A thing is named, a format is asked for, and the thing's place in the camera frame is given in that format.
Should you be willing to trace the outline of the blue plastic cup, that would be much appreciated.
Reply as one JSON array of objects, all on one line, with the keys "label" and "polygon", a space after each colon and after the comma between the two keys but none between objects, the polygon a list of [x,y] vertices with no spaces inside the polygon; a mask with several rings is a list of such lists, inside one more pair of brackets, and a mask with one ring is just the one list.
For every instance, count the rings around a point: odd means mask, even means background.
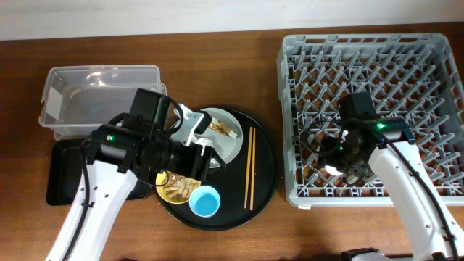
[{"label": "blue plastic cup", "polygon": [[189,199],[191,211],[201,218],[210,218],[215,215],[220,208],[220,203],[218,191],[211,186],[196,188]]}]

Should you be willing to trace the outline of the pink plastic cup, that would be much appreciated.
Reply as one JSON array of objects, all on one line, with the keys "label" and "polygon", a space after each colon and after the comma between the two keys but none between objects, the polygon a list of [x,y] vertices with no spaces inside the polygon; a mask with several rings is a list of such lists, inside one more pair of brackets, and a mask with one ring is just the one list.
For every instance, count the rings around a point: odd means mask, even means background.
[{"label": "pink plastic cup", "polygon": [[328,174],[334,175],[334,176],[340,176],[343,175],[343,171],[339,171],[336,167],[330,166],[330,165],[325,165],[323,168]]}]

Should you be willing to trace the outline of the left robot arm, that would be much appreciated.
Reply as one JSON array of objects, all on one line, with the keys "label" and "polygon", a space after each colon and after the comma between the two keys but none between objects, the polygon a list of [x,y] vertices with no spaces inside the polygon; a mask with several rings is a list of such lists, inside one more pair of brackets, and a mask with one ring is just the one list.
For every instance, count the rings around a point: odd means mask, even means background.
[{"label": "left robot arm", "polygon": [[48,260],[98,260],[114,221],[143,175],[171,172],[197,181],[226,164],[194,142],[212,117],[158,92],[138,89],[130,111],[92,131],[80,146],[81,178]]}]

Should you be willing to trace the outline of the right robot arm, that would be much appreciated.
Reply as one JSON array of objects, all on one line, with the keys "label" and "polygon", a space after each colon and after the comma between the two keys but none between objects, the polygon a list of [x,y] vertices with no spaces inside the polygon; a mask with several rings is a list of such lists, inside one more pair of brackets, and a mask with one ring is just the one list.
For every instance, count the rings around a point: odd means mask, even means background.
[{"label": "right robot arm", "polygon": [[462,260],[463,230],[426,172],[410,126],[381,117],[369,93],[337,103],[341,133],[324,138],[318,165],[331,175],[367,165],[381,180],[412,245],[414,260]]}]

